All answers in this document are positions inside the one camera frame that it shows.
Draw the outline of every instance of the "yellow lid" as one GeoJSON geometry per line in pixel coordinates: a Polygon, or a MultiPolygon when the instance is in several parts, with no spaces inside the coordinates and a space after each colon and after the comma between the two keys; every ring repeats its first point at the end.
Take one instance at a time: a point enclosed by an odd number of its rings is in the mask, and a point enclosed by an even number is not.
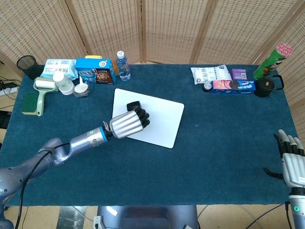
{"type": "Polygon", "coordinates": [[[86,59],[102,59],[102,56],[98,56],[98,55],[87,55],[85,56],[86,59]]]}

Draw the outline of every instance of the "blue table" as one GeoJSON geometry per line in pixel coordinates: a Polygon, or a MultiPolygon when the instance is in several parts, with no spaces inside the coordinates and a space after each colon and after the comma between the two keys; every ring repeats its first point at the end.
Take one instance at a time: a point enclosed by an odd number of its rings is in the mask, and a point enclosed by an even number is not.
{"type": "MultiPolygon", "coordinates": [[[[34,92],[24,77],[0,151],[0,167],[18,165],[47,140],[63,142],[112,117],[115,88],[184,103],[173,149],[132,139],[111,139],[77,155],[27,185],[24,205],[271,204],[287,200],[284,183],[263,167],[280,172],[273,133],[296,135],[283,91],[270,97],[211,94],[194,85],[194,65],[131,65],[131,80],[94,85],[88,97],[47,94],[42,117],[20,112],[34,92]]],[[[252,76],[257,66],[245,68],[252,76]]],[[[17,194],[9,205],[18,205],[17,194]]]]}

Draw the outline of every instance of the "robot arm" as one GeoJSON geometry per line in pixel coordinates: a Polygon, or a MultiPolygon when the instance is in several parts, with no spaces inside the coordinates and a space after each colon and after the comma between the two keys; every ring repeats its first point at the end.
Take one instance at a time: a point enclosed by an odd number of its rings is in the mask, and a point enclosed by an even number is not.
{"type": "Polygon", "coordinates": [[[59,138],[51,139],[44,144],[38,151],[38,154],[22,162],[16,167],[0,169],[0,228],[13,229],[12,222],[5,219],[4,208],[7,202],[26,182],[42,175],[52,166],[59,166],[67,162],[73,156],[85,151],[91,147],[96,147],[110,140],[112,136],[121,139],[129,135],[142,131],[150,121],[149,114],[141,108],[139,102],[134,105],[128,112],[114,117],[108,125],[95,128],[85,134],[77,136],[70,141],[70,150],[66,151],[59,138]]]}
{"type": "Polygon", "coordinates": [[[274,135],[278,143],[280,157],[283,164],[283,173],[272,173],[269,169],[264,171],[275,178],[283,179],[291,188],[289,202],[294,217],[295,229],[305,229],[305,153],[304,147],[298,138],[286,135],[279,130],[274,135]]]}

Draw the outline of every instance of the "green sponge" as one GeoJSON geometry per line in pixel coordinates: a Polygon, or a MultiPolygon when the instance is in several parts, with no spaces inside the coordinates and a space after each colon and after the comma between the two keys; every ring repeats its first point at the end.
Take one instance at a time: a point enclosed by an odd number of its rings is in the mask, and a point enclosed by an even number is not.
{"type": "Polygon", "coordinates": [[[30,92],[25,95],[21,112],[25,115],[37,115],[37,100],[39,93],[30,92]]]}

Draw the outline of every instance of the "green can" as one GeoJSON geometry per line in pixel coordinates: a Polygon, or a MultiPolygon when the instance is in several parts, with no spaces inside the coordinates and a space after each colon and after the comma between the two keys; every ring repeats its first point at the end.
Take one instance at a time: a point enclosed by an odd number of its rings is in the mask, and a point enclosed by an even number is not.
{"type": "Polygon", "coordinates": [[[255,70],[254,78],[259,80],[268,76],[279,66],[288,56],[292,55],[293,50],[289,44],[280,43],[272,51],[270,56],[255,70]]]}

